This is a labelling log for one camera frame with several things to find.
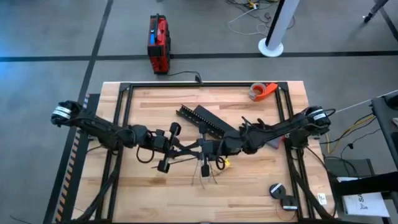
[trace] white label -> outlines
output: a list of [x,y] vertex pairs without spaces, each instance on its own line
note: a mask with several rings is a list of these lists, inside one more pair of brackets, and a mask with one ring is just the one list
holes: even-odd
[[64,108],[64,107],[62,107],[62,106],[57,106],[57,107],[55,108],[55,110],[59,110],[59,111],[65,112],[65,113],[70,113],[70,112],[72,112],[70,109]]
[[320,118],[325,118],[325,117],[326,117],[326,114],[325,114],[325,113],[322,113],[322,114],[315,115],[315,116],[313,117],[313,120],[316,121],[316,120],[318,120],[318,119],[320,119]]
[[281,183],[277,184],[277,185],[271,190],[271,193],[274,193],[274,192],[276,191],[276,189],[278,189],[278,187],[280,187],[281,185],[282,185]]
[[326,201],[326,195],[324,193],[318,193],[318,201],[321,205],[327,205],[328,202]]
[[283,206],[283,209],[297,209],[297,206]]
[[66,114],[66,113],[64,113],[64,112],[62,112],[62,111],[57,111],[57,110],[55,110],[52,114],[57,114],[57,115],[59,115],[59,116],[63,116],[63,117],[66,118],[66,119],[69,119],[69,118],[70,118],[70,115],[68,115],[68,114]]

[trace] white stand base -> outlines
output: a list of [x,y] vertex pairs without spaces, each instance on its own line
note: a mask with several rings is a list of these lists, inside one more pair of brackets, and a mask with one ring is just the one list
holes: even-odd
[[280,43],[279,46],[276,49],[270,50],[270,49],[267,48],[267,46],[266,46],[266,38],[264,38],[264,39],[261,39],[259,41],[259,50],[264,56],[267,56],[267,57],[278,57],[284,51],[284,45],[282,43]]

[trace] wooden table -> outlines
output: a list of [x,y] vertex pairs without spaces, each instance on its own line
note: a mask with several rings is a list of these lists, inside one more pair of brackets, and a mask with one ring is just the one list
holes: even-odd
[[[295,113],[308,106],[303,82],[288,82]],[[97,115],[113,120],[118,97],[119,83],[104,83]],[[253,102],[248,97],[247,87],[201,87],[201,88],[135,88],[129,124],[143,124],[149,129],[169,130],[171,122],[182,126],[179,139],[189,144],[199,138],[198,128],[179,118],[175,110],[181,104],[194,109],[202,105],[234,128],[242,123],[241,116],[250,121],[263,119],[267,124],[278,123],[279,116],[275,97]],[[123,120],[121,109],[119,124]],[[98,146],[92,142],[89,148]],[[310,140],[310,148],[321,158],[318,141]],[[148,159],[151,152],[140,150],[140,156]],[[88,153],[76,198],[73,218],[81,215],[100,189],[106,150],[97,149]],[[269,187],[282,183],[292,195],[285,149],[281,145],[275,150],[264,146],[255,155],[240,153],[231,157],[231,167],[213,179],[194,176],[196,160],[171,165],[168,174],[151,169],[163,158],[156,154],[149,164],[136,159],[136,149],[125,148],[116,199],[114,222],[284,222],[296,220],[294,212],[283,211],[279,201],[271,198]],[[326,210],[333,213],[334,201],[327,174],[317,158],[305,152],[305,166],[311,191],[326,194]],[[307,206],[300,191],[303,213],[307,217]],[[107,211],[109,195],[104,203]]]

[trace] red power station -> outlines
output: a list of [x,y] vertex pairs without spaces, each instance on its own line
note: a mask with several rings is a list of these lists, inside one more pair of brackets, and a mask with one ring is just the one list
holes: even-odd
[[150,16],[148,56],[155,74],[167,74],[170,69],[170,32],[165,16]]

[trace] yellow tag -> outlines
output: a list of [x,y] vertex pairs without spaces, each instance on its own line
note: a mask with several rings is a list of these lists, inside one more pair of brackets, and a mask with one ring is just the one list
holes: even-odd
[[229,163],[229,159],[225,159],[225,166],[229,167],[231,165],[231,163]]

